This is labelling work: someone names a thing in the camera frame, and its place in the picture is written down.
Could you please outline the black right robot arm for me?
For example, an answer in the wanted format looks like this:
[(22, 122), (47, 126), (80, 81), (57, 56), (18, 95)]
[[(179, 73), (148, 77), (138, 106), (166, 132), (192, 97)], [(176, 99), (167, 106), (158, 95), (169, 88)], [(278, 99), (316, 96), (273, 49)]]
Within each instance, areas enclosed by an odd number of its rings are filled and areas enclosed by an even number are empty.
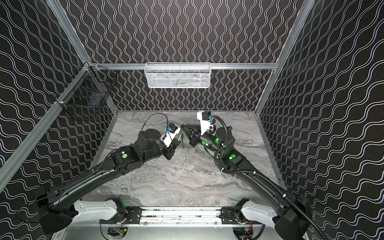
[(190, 140), (190, 145), (202, 145), (213, 152), (215, 164), (220, 171), (237, 176), (261, 197), (267, 200), (277, 214), (272, 217), (272, 224), (284, 240), (302, 240), (311, 223), (309, 201), (305, 197), (295, 197), (292, 193), (275, 184), (262, 174), (252, 163), (234, 147), (235, 138), (232, 127), (220, 127), (212, 135), (202, 134), (201, 128), (194, 124), (181, 126)]

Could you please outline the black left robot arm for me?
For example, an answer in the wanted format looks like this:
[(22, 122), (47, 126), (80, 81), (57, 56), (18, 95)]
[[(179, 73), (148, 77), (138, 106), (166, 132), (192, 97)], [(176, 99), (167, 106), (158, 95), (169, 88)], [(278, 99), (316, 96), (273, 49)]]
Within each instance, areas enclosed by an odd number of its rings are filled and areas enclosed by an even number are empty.
[(165, 134), (155, 129), (140, 131), (133, 144), (113, 150), (101, 163), (68, 183), (40, 189), (37, 203), (39, 224), (43, 232), (53, 234), (69, 226), (79, 214), (74, 203), (99, 186), (161, 156), (170, 160), (181, 143), (175, 139), (180, 130), (167, 127)]

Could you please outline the green pen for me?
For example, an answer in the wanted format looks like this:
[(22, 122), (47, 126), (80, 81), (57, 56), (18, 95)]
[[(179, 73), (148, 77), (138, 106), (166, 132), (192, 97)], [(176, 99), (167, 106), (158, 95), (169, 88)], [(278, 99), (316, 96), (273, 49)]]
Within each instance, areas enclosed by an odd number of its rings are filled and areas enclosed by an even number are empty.
[(179, 134), (178, 140), (181, 142), (182, 148), (184, 148), (184, 133)]

